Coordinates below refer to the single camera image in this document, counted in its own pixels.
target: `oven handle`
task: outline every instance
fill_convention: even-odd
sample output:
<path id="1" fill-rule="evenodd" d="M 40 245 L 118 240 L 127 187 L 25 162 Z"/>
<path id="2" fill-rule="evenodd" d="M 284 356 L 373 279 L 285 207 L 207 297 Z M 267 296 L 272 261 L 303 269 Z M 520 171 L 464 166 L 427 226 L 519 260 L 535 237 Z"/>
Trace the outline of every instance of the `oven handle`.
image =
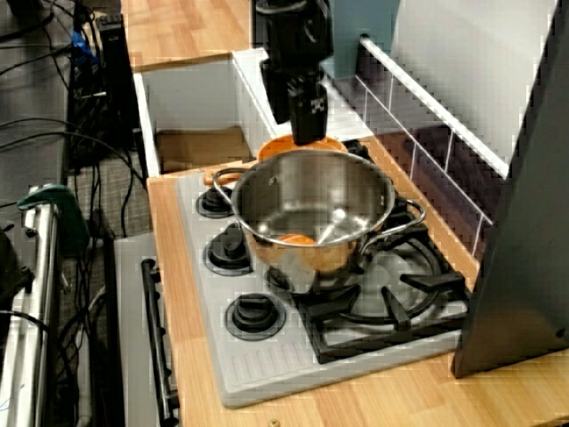
<path id="1" fill-rule="evenodd" d="M 141 263 L 148 335 L 150 336 L 160 427 L 174 427 L 178 425 L 179 421 L 174 416 L 173 410 L 180 407 L 180 402 L 178 401 L 178 392 L 172 392 L 168 382 L 168 377 L 172 372 L 166 367 L 164 342 L 162 340 L 165 330 L 160 326 L 160 314 L 157 303 L 160 294 L 156 291 L 156 282 L 159 282 L 160 278 L 159 275 L 152 272 L 155 266 L 155 261 L 151 259 L 144 260 Z"/>

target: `tile backsplash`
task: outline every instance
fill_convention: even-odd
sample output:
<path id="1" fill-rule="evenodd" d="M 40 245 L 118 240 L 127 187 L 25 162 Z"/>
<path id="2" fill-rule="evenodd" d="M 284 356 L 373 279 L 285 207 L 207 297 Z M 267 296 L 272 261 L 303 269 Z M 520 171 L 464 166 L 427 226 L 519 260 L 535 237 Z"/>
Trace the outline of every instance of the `tile backsplash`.
<path id="1" fill-rule="evenodd" d="M 505 181 L 394 73 L 360 45 L 356 75 L 333 83 L 481 260 Z"/>

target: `orange object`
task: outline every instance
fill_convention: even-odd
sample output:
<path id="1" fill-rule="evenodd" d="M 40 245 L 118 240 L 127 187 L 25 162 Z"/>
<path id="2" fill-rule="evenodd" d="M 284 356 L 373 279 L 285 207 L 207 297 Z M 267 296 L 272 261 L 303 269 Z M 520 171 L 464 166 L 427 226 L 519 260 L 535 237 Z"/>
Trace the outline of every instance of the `orange object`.
<path id="1" fill-rule="evenodd" d="M 333 140 L 332 138 L 328 138 L 327 136 L 325 136 L 323 140 L 299 146 L 294 144 L 292 135 L 285 135 L 265 143 L 265 145 L 260 148 L 259 153 L 257 154 L 257 159 L 259 161 L 262 161 L 265 158 L 274 156 L 276 154 L 281 154 L 286 151 L 293 151 L 296 149 L 331 149 L 335 151 L 348 152 L 348 149 L 346 149 L 344 144 Z"/>
<path id="2" fill-rule="evenodd" d="M 269 142 L 265 142 L 259 153 L 257 154 L 257 160 L 260 162 L 265 158 L 269 158 L 276 154 L 281 154 L 286 151 L 294 151 L 296 149 L 331 149 L 334 151 L 343 151 L 345 153 L 348 152 L 348 149 L 339 141 L 333 140 L 332 138 L 328 138 L 327 136 L 320 141 L 311 142 L 307 145 L 295 145 L 293 141 L 293 136 L 291 134 L 281 136 L 279 138 L 275 138 Z M 252 167 L 253 164 L 243 164 L 239 167 Z M 217 170 L 208 170 L 204 173 L 204 185 L 211 187 L 213 185 L 213 176 L 215 173 L 218 172 Z M 227 185 L 233 181 L 237 181 L 241 176 L 240 173 L 231 173 L 225 176 L 222 176 L 220 179 L 220 185 Z"/>
<path id="3" fill-rule="evenodd" d="M 285 234 L 278 238 L 281 242 L 291 243 L 293 245 L 315 245 L 317 242 L 301 234 Z"/>

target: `stove knob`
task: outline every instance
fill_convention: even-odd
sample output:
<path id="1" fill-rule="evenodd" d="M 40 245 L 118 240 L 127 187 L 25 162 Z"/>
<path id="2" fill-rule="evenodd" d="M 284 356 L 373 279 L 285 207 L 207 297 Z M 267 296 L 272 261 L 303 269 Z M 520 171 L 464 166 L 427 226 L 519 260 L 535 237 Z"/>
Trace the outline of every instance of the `stove knob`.
<path id="1" fill-rule="evenodd" d="M 225 194 L 231 197 L 231 190 L 225 187 L 221 187 Z M 205 203 L 209 207 L 222 207 L 227 208 L 228 204 L 221 197 L 221 194 L 216 189 L 209 189 L 205 192 Z"/>
<path id="2" fill-rule="evenodd" d="M 237 224 L 231 224 L 221 235 L 221 247 L 229 259 L 235 260 L 245 253 L 243 231 Z"/>
<path id="3" fill-rule="evenodd" d="M 250 333 L 266 331 L 275 325 L 277 319 L 276 306 L 265 295 L 242 295 L 236 301 L 233 322 L 242 331 Z"/>

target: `stainless steel pot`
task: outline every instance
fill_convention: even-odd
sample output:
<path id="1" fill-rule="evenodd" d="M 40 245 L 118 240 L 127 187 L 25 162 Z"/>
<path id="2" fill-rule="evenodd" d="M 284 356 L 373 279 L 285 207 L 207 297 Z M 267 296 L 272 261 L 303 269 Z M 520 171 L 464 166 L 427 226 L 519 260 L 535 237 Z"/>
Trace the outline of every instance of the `stainless steel pot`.
<path id="1" fill-rule="evenodd" d="M 218 179 L 242 173 L 231 198 Z M 322 290 L 317 278 L 333 277 L 350 261 L 367 256 L 374 243 L 421 222 L 420 215 L 389 230 L 382 224 L 395 204 L 389 177 L 374 163 L 348 153 L 295 150 L 269 157 L 251 169 L 217 172 L 213 186 L 231 205 L 254 255 L 284 273 L 295 293 Z M 314 245 L 285 243 L 300 234 Z"/>

